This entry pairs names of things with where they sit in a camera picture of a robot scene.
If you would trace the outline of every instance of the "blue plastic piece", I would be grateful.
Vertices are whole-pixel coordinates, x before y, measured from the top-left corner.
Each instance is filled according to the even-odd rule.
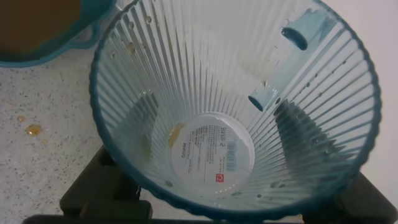
[[[69,49],[87,49],[95,44],[101,37],[103,30],[101,21],[110,14],[116,0],[81,0],[80,19],[60,37],[47,41],[37,50],[26,55],[22,60],[7,60],[1,56],[0,67],[24,68],[48,62]],[[78,34],[85,29],[91,29],[91,37],[84,42],[77,42]]]
[[[336,21],[330,19],[327,12],[307,9],[300,18],[288,23],[282,29],[281,35],[290,40],[300,50],[297,50],[295,54],[292,54],[286,60],[285,66],[281,66],[280,70],[271,75],[267,81],[267,86],[259,87],[253,91],[250,101],[260,104],[258,106],[254,103],[256,108],[262,108],[260,111],[263,111],[271,107],[282,90],[297,73],[295,70],[301,68],[310,58],[335,24]]]

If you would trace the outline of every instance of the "clear ribbed bowl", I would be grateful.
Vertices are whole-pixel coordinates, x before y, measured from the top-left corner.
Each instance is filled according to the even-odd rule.
[[[359,172],[381,119],[367,51],[319,1],[134,1],[90,78],[114,160],[213,219],[316,206]]]

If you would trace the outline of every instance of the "food residue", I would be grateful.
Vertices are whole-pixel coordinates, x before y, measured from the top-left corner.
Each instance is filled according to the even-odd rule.
[[[30,136],[37,136],[42,132],[42,127],[38,124],[31,124],[26,128],[26,132]]]
[[[17,120],[18,120],[20,123],[22,123],[22,122],[24,122],[24,121],[26,120],[26,118],[25,118],[25,116],[19,115],[19,116],[17,117]]]
[[[180,131],[183,127],[184,127],[183,123],[178,123],[178,125],[176,125],[176,127],[173,129],[169,137],[169,148],[173,147],[174,142],[175,140],[177,140],[178,136],[180,135]]]
[[[49,143],[49,140],[48,140],[48,139],[44,139],[44,140],[42,141],[42,143],[43,143],[44,146],[47,146],[47,143]]]

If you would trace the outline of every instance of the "speckled countertop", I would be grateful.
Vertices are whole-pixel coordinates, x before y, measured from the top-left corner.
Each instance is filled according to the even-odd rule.
[[[89,104],[93,51],[0,68],[0,223],[60,213],[61,196],[102,145]],[[31,124],[42,132],[28,135]]]

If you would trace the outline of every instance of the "white round label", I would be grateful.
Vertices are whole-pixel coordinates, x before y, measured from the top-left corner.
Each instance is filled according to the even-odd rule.
[[[224,194],[249,177],[254,147],[249,133],[233,118],[203,114],[183,124],[171,157],[185,184],[202,194]]]

